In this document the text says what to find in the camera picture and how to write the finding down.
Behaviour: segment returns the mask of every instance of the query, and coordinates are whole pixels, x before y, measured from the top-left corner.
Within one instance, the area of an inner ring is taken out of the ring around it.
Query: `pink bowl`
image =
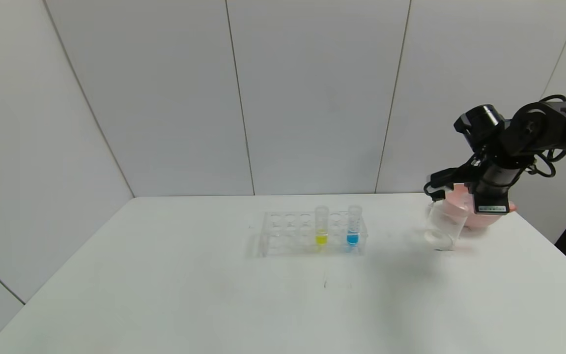
[[[473,199],[467,196],[468,193],[469,190],[464,186],[464,184],[454,184],[453,191],[446,194],[446,200],[449,203],[445,203],[445,208],[461,208],[469,210],[469,217],[467,217],[467,221],[464,226],[473,228],[487,227],[502,217],[502,215],[481,215],[473,213]],[[517,210],[514,203],[510,202],[509,206],[510,212]]]

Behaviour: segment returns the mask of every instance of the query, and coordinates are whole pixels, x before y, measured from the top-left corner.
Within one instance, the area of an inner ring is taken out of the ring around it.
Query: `test tube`
[[[316,207],[316,243],[326,244],[329,227],[329,208],[326,206]]]
[[[362,224],[362,207],[348,207],[348,231],[346,232],[346,242],[356,245],[360,240],[360,228]]]

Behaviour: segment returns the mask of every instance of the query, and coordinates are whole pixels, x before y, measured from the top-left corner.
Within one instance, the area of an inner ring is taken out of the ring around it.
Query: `black object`
[[[461,115],[453,127],[474,154],[458,168],[433,173],[423,191],[434,201],[442,200],[454,183],[464,183],[473,195],[475,213],[506,214],[508,190],[523,171],[556,175],[553,163],[566,155],[566,97],[557,94],[525,105],[512,119],[504,119],[492,105],[481,105]],[[555,155],[556,148],[563,151]],[[537,168],[535,156],[543,159],[548,173]]]

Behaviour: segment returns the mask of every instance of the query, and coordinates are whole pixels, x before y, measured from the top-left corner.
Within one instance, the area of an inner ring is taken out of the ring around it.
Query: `label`
[[[478,210],[487,213],[505,213],[508,211],[506,206],[478,206]]]

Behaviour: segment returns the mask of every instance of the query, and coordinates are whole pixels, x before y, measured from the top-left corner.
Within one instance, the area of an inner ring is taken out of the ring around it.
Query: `yellow liquid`
[[[317,229],[316,230],[316,243],[317,244],[326,244],[327,240],[327,233],[325,229]]]

